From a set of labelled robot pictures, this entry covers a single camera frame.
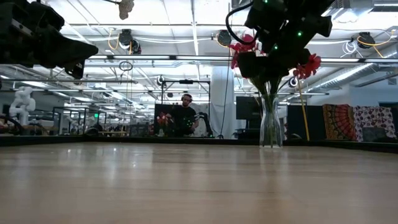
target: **colorful tapestry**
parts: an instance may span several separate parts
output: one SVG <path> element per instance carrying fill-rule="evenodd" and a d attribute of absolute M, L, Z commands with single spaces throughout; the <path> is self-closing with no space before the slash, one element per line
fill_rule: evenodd
<path fill-rule="evenodd" d="M 354 107 L 356 139 L 363 141 L 363 128 L 384 128 L 386 136 L 396 138 L 391 108 L 381 106 Z"/>
<path fill-rule="evenodd" d="M 323 105 L 326 138 L 355 141 L 354 113 L 349 105 Z"/>

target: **black monitor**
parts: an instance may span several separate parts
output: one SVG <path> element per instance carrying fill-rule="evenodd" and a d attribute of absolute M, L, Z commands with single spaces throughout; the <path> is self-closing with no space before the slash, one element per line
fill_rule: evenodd
<path fill-rule="evenodd" d="M 261 99 L 259 97 L 236 97 L 236 119 L 261 119 L 261 110 Z"/>

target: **ceiling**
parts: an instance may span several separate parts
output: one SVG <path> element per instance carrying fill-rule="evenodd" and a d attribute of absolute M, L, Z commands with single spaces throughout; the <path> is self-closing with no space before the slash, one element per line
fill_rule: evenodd
<path fill-rule="evenodd" d="M 141 47 L 142 55 L 217 55 L 228 56 L 227 48 L 220 46 L 217 41 L 212 40 L 219 30 L 225 29 L 225 16 L 229 11 L 228 0 L 135 0 L 134 8 L 126 20 L 120 20 L 118 6 L 100 0 L 47 0 L 42 1 L 57 11 L 67 23 L 61 33 L 71 39 L 89 42 L 99 48 L 99 54 L 104 55 L 125 55 L 126 50 L 117 46 L 117 36 L 121 29 L 132 29 L 132 35 L 136 38 Z M 232 17 L 230 23 L 237 34 L 251 33 L 252 31 L 243 26 L 248 11 L 241 11 Z M 391 32 L 396 26 L 397 12 L 370 12 L 354 16 L 350 11 L 346 11 L 344 16 L 339 16 L 333 21 L 333 30 L 329 38 L 316 35 L 307 46 L 311 53 L 316 53 L 321 57 L 340 58 L 340 57 L 377 57 L 376 51 L 370 49 L 354 50 L 352 54 L 345 54 L 344 48 L 352 36 L 358 36 L 359 32 L 370 32 L 377 43 L 385 42 L 393 35 Z M 379 50 L 395 44 L 395 38 L 379 47 Z M 85 68 L 85 79 L 97 80 L 101 83 L 104 80 L 136 80 L 136 84 L 131 83 L 107 83 L 104 88 L 109 90 L 159 90 L 160 86 L 156 83 L 161 75 L 166 80 L 210 80 L 215 64 L 205 63 L 182 63 L 159 61 L 158 65 L 151 67 L 151 61 L 132 61 L 134 68 L 129 72 L 123 72 L 118 66 L 110 68 L 109 60 L 99 61 L 101 65 L 96 67 L 87 66 Z M 327 79 L 329 75 L 340 70 L 341 67 L 325 67 L 319 69 L 318 73 L 309 78 L 304 86 L 316 83 L 319 80 Z M 66 73 L 56 68 L 51 71 L 43 67 L 34 67 L 31 72 L 35 72 L 35 78 L 55 78 L 69 79 Z M 236 74 L 236 91 L 253 91 L 253 86 L 245 79 L 241 78 L 239 71 Z M 75 85 L 73 83 L 59 83 L 62 88 L 71 89 L 92 89 L 87 83 Z M 192 94 L 195 100 L 207 100 L 205 93 L 206 87 L 200 85 L 181 85 L 173 84 L 170 91 L 204 91 L 203 93 Z M 285 86 L 281 91 L 294 92 L 296 90 Z M 99 93 L 87 94 L 87 98 L 92 98 L 98 102 L 106 103 L 108 100 L 102 98 Z M 128 93 L 128 98 L 134 98 L 134 102 L 144 105 L 155 103 L 159 99 L 159 94 L 154 93 Z M 178 100 L 179 95 L 174 94 L 168 100 Z"/>

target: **table surface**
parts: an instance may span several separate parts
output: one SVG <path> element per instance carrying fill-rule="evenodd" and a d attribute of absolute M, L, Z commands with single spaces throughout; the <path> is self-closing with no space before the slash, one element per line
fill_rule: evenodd
<path fill-rule="evenodd" d="M 0 148 L 0 223 L 396 224 L 398 155 L 85 142 Z"/>

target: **white robot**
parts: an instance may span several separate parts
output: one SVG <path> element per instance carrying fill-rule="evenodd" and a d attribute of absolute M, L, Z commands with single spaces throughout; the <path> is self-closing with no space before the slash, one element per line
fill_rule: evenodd
<path fill-rule="evenodd" d="M 19 87 L 15 92 L 15 100 L 10 106 L 10 117 L 16 117 L 19 114 L 19 122 L 21 125 L 28 125 L 29 112 L 36 109 L 36 101 L 30 97 L 33 92 L 31 87 Z"/>

